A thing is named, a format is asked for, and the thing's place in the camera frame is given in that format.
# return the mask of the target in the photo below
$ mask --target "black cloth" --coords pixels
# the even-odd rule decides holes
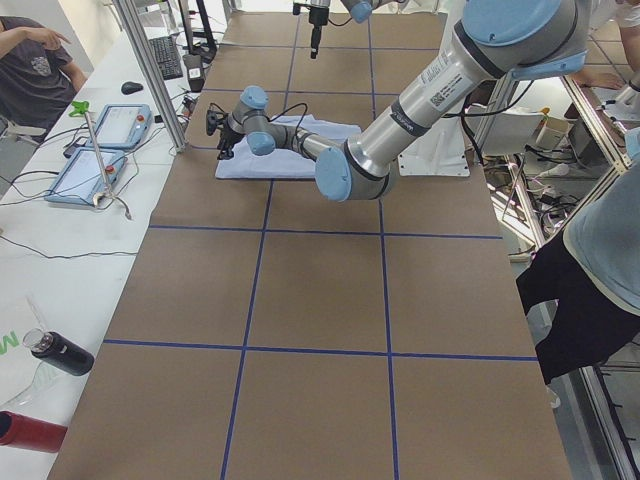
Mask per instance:
[[[5,30],[42,27],[22,17],[0,17]],[[71,62],[60,47],[45,50],[38,42],[24,40],[0,58],[0,113],[18,125],[49,130],[76,92],[60,67]]]
[[[640,332],[640,317],[604,296],[556,235],[516,281],[525,313],[558,300],[551,331],[536,345],[546,384],[580,367],[605,361]]]

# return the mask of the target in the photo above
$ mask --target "computer mouse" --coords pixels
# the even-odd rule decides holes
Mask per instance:
[[[125,95],[131,95],[132,93],[139,92],[144,87],[136,82],[124,82],[122,87],[120,87],[120,91]]]

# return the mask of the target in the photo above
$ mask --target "black shirt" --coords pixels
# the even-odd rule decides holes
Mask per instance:
[[[5,30],[42,27],[21,17],[0,17]],[[71,62],[60,47],[45,50],[42,44],[24,40],[0,58],[0,113],[18,125],[49,130],[76,92],[60,67]]]

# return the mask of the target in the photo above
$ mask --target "white towel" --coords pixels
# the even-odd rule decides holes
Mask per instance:
[[[274,123],[296,126],[299,121],[300,116],[283,116]],[[313,115],[305,115],[300,126],[339,142],[361,132],[357,125],[316,120]],[[290,150],[280,149],[259,157],[251,153],[246,138],[233,148],[233,158],[220,160],[216,169],[216,178],[314,178],[314,175],[313,160]]]

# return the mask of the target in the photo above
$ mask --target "green clamp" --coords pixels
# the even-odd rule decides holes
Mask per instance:
[[[89,102],[77,102],[72,101],[71,106],[73,107],[73,111],[69,114],[70,117],[82,117],[85,113],[89,111]]]

